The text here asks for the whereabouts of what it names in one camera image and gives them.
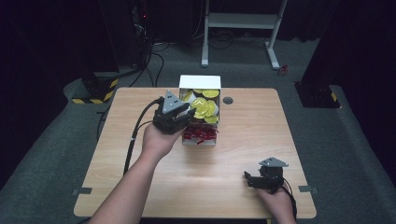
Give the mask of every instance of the human arm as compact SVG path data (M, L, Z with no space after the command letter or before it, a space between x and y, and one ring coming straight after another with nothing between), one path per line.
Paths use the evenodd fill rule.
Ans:
M182 130L162 134L150 124L143 136L142 153L111 191L90 223L139 223L158 162L172 149Z
M270 194L265 189L257 189L257 192L278 224L296 223L293 216L290 196L284 189L279 188L274 194Z

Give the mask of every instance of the cardboard box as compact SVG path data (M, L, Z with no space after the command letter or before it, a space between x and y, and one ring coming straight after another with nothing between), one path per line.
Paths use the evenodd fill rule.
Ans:
M179 98L196 108L195 116L182 134L183 145L211 145L217 140L220 114L220 76L180 76Z

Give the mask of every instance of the human hand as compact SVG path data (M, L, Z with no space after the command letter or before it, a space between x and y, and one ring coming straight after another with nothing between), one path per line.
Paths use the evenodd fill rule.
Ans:
M257 189L257 192L278 224L296 223L293 216L290 196L284 189L279 188L274 194L270 194L265 189Z
M183 133L180 130L174 134L163 134L152 123L150 123L143 136L143 146L141 157L145 157L155 162L159 162L172 149L176 140Z

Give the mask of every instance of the yellow and black hazard tape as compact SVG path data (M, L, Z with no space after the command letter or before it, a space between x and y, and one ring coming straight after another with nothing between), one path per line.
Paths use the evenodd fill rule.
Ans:
M114 93L114 89L116 88L117 83L119 82L118 79L113 80L110 85L109 88L105 91L103 91L103 97L101 96L100 98L72 98L72 102L75 104L103 104L103 103L107 103L111 96L113 96Z

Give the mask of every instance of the gray carpet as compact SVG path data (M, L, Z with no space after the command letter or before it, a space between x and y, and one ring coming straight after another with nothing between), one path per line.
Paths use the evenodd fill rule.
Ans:
M201 48L155 46L154 51L165 61L158 87L177 87L180 75L192 74L221 76L222 87L276 89L308 184L318 189L313 194L318 215L298 223L396 223L396 190L370 149L342 89L331 86L342 108L304 108L300 103L293 82L301 80L318 41L276 41L276 56L290 71L279 77L269 64L261 39L238 40L227 49L209 49L207 68L201 67ZM226 44L211 42L217 48ZM160 58L153 55L151 73L156 75L160 66ZM136 77L121 78L117 88L129 86ZM76 80L64 88L66 97L71 98L78 83ZM134 84L150 85L146 72ZM97 112L107 107L73 103L66 106L0 192L0 223L73 224L83 219L74 216L77 196L71 193L81 187L95 149L100 118ZM142 222L164 223L157 219ZM202 219L194 223L209 222L248 223Z

